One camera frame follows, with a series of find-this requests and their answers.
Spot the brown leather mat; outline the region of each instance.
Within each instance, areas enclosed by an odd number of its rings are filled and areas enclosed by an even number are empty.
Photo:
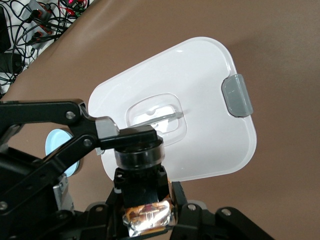
[[[229,49],[245,78],[257,149],[236,173],[184,182],[187,197],[204,201],[211,211],[238,208],[276,239],[316,240],[319,13],[317,0],[96,0],[3,100],[80,98],[88,103],[98,84],[141,61],[192,37],[214,38]],[[43,157],[46,136],[55,127],[25,126],[10,144]],[[78,210],[105,200],[112,189],[100,158],[92,152],[84,160],[70,178]]]

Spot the light blue cup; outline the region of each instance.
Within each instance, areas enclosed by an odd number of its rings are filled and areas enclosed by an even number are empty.
[[[52,153],[54,150],[56,150],[58,147],[60,147],[62,144],[69,141],[73,136],[62,129],[54,129],[52,130],[45,140],[45,154],[48,155]],[[76,170],[79,167],[79,162],[77,161],[75,164],[73,164],[71,167],[69,167],[64,173],[67,177],[70,177],[72,174],[76,172]]]

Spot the white plastic lid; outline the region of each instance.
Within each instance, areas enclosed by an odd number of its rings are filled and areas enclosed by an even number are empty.
[[[172,181],[230,174],[250,161],[257,145],[251,116],[235,117],[226,106],[222,84],[236,73],[221,43],[192,38],[101,83],[88,111],[111,117],[120,129],[154,121]],[[113,179],[114,151],[101,158]]]

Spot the gray latch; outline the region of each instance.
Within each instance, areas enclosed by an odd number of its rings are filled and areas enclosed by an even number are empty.
[[[244,77],[235,74],[222,83],[222,93],[229,113],[235,117],[247,117],[254,112]]]

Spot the light blue lid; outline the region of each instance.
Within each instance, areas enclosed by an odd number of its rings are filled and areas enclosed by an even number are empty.
[[[73,136],[62,129],[54,129],[52,130],[45,140],[45,154],[48,155],[60,147],[62,144],[66,143],[70,140]],[[72,174],[75,173],[79,166],[79,161],[69,167],[64,173],[67,177],[70,177]]]

